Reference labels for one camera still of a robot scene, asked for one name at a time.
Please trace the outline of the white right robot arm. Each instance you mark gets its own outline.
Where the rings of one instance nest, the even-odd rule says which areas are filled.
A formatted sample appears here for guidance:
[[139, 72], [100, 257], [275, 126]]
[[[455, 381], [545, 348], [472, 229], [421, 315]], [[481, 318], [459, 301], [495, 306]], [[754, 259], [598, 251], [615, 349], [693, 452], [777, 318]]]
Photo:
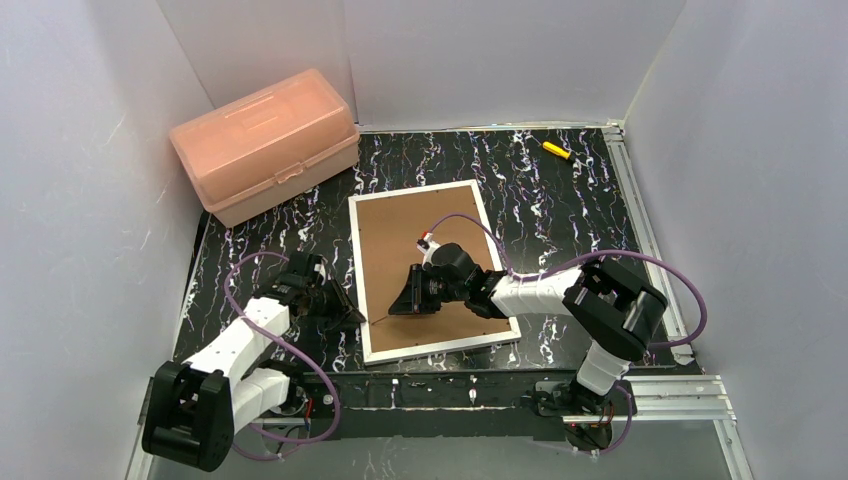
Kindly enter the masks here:
[[419, 248], [424, 261], [411, 265], [389, 314], [434, 314], [449, 302], [487, 319], [568, 314], [592, 339], [568, 392], [594, 402], [643, 357], [668, 306], [612, 253], [594, 252], [552, 274], [518, 275], [483, 269], [456, 243], [421, 241]]

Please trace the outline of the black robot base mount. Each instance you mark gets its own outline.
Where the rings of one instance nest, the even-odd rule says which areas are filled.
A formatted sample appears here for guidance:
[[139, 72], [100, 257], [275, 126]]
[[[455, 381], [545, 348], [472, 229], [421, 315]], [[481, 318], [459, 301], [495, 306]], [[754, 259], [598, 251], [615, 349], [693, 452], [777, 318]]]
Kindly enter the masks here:
[[267, 429], [316, 437], [341, 404], [331, 439], [529, 437], [573, 441], [580, 450], [605, 449], [616, 440], [615, 421], [637, 408], [622, 381], [602, 400], [575, 392], [575, 373], [562, 369], [332, 373], [330, 392], [315, 374], [298, 375], [283, 405], [263, 414]]

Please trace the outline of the white picture frame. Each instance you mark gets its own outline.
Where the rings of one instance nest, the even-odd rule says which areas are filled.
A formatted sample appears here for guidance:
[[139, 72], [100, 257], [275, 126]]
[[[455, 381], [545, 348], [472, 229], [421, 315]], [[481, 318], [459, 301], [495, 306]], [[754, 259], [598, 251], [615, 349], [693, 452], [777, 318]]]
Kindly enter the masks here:
[[485, 269], [499, 270], [496, 244], [487, 236], [490, 223], [477, 181], [420, 186], [352, 196], [349, 199], [358, 307], [367, 365], [426, 357], [517, 341], [516, 318], [484, 319], [460, 303], [447, 303], [434, 314], [389, 315], [409, 268], [423, 259], [416, 241], [429, 228], [438, 242], [459, 244]]

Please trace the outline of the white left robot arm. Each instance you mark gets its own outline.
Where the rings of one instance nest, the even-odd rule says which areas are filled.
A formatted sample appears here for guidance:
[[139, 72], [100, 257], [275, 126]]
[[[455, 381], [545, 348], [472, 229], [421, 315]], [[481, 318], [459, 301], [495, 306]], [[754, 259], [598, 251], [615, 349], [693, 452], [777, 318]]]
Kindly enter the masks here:
[[301, 446], [331, 438], [341, 423], [336, 385], [308, 354], [285, 340], [295, 319], [321, 327], [357, 327], [365, 318], [323, 256], [295, 251], [282, 255], [282, 270], [255, 290], [246, 305], [224, 284], [235, 319], [206, 347], [183, 362], [166, 361], [152, 377], [141, 433], [147, 454], [212, 472], [234, 446], [235, 435], [255, 427], [266, 412], [284, 406], [297, 389], [292, 368], [260, 356], [275, 344], [315, 373], [330, 398], [331, 423], [321, 434], [294, 438]]

